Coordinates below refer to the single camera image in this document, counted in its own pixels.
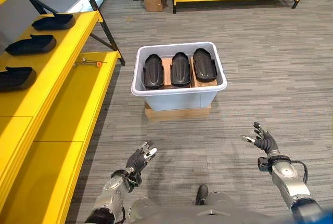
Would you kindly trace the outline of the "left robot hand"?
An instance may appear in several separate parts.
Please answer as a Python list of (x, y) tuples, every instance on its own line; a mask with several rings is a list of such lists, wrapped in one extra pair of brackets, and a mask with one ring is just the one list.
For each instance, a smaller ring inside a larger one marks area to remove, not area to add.
[(156, 156), (157, 148), (153, 141), (145, 141), (142, 145), (128, 158), (126, 169), (131, 173), (141, 172), (148, 162)]

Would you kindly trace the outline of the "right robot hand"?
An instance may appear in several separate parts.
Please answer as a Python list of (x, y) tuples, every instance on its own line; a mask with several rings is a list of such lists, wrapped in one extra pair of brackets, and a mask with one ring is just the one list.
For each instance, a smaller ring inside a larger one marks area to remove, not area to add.
[(256, 133), (255, 139), (241, 135), (241, 140), (251, 143), (257, 148), (263, 150), (269, 156), (279, 154), (276, 140), (269, 133), (269, 131), (265, 130), (259, 122), (254, 122), (253, 127), (254, 132)]

